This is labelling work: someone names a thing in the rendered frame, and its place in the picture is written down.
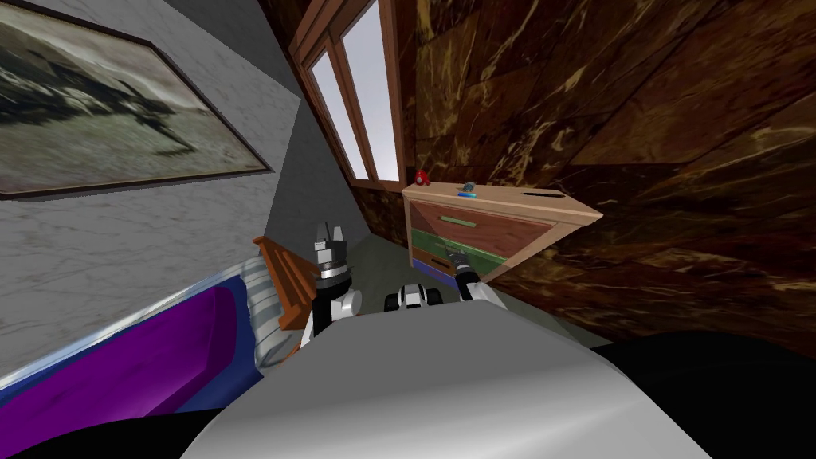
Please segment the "brown drawer front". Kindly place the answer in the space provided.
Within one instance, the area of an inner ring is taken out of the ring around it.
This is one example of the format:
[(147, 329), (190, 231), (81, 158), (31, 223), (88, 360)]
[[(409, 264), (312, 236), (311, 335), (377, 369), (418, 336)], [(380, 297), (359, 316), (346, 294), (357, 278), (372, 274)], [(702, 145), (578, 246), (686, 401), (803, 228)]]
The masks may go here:
[[(504, 258), (516, 255), (552, 228), (546, 222), (525, 221), (428, 202), (411, 201), (409, 208), (411, 224), (416, 230), (471, 245)], [(439, 220), (442, 215), (475, 222), (477, 226), (469, 228), (443, 222)]]

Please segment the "green drawer front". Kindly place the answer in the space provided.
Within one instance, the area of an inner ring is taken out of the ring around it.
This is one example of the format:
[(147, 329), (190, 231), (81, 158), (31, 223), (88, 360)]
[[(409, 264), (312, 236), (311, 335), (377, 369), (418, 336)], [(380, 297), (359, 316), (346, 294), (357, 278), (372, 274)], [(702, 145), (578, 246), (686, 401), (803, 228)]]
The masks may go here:
[(491, 271), (494, 271), (496, 268), (501, 266), (506, 261), (504, 257), (501, 257), (499, 255), (488, 253), (481, 249), (473, 248), (471, 247), (471, 245), (465, 245), (460, 242), (450, 241), (443, 237), (439, 237), (438, 235), (427, 233), (419, 229), (411, 230), (411, 241), (413, 242), (414, 248), (421, 249), (429, 253), (433, 253), (437, 256), (444, 257), (447, 260), (448, 258), (446, 257), (445, 252), (434, 247), (435, 241), (444, 242), (448, 245), (451, 245), (456, 250), (460, 250), (461, 252), (467, 253), (469, 256), (471, 267), (480, 276), (489, 274)]

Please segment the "wooden framed window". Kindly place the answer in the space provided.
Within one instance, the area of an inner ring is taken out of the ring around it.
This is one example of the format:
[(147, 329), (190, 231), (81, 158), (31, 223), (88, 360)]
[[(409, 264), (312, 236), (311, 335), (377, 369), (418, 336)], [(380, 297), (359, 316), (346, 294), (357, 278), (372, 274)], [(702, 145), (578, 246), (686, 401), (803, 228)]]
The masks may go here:
[(309, 0), (288, 44), (304, 95), (352, 186), (407, 185), (397, 0)]

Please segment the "dark framed wall picture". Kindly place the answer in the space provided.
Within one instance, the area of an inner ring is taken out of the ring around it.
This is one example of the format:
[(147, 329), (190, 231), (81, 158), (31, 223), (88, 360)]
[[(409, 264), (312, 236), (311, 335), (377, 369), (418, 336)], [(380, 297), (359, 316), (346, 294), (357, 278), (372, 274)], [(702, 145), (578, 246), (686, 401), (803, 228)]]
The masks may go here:
[(155, 44), (0, 0), (0, 200), (272, 172)]

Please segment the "bed with purple blanket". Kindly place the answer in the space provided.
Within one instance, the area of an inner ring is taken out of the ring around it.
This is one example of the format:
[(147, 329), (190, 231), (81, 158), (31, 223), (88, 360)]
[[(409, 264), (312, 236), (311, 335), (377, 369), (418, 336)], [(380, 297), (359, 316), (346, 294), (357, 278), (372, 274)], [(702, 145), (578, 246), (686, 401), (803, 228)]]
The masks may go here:
[(107, 422), (227, 407), (299, 343), (313, 263), (260, 238), (261, 255), (0, 379), (0, 459)]

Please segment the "light wooden dresser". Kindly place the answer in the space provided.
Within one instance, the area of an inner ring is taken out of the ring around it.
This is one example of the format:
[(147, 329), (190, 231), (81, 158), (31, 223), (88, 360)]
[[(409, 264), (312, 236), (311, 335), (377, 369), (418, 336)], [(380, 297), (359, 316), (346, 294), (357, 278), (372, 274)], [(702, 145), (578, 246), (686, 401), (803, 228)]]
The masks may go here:
[(462, 188), (461, 184), (434, 182), (430, 186), (413, 184), (403, 190), (409, 263), (412, 267), (413, 242), (411, 241), (411, 230), (414, 227), (410, 219), (409, 204), (411, 201), (475, 210), (484, 212), (484, 214), (496, 214), (525, 221), (546, 222), (552, 225), (548, 232), (538, 237), (528, 247), (520, 250), (510, 258), (505, 258), (506, 261), (494, 271), (484, 276), (478, 274), (483, 282), (491, 281), (493, 278), (506, 273), (509, 269), (526, 261), (531, 256), (549, 247), (549, 245), (602, 218), (600, 212), (568, 195), (565, 198), (543, 198), (521, 194), (524, 191), (542, 189), (476, 186), (476, 198), (463, 198), (457, 196), (460, 188)]

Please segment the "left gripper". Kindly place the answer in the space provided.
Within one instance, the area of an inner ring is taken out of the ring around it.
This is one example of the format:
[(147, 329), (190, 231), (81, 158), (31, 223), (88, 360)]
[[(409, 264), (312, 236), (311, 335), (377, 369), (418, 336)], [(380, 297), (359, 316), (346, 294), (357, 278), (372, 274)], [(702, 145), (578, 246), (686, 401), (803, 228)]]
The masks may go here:
[(328, 265), (345, 265), (347, 263), (347, 242), (343, 236), (341, 226), (335, 226), (330, 241), (330, 227), (327, 222), (317, 226), (316, 241), (314, 242), (316, 265), (326, 268)]

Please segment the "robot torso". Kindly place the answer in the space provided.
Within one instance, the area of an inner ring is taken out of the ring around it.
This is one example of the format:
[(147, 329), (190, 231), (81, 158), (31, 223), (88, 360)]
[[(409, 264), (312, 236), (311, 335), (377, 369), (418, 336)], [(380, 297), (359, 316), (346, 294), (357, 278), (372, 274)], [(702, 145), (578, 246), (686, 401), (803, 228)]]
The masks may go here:
[(336, 321), (181, 459), (711, 459), (614, 365), (484, 300)]

